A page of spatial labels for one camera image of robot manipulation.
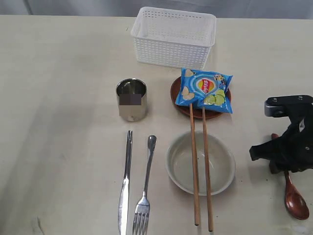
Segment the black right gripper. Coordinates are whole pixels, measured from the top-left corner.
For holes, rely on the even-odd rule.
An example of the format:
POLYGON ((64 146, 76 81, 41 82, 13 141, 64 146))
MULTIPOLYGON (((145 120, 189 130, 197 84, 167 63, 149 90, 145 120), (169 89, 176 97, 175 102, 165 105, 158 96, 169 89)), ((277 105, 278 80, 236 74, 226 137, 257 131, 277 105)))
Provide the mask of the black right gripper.
POLYGON ((288 117, 290 125, 279 137, 249 150, 253 161, 269 160, 271 173, 302 172, 313 167, 313 97, 290 95, 269 97, 265 116, 288 117))

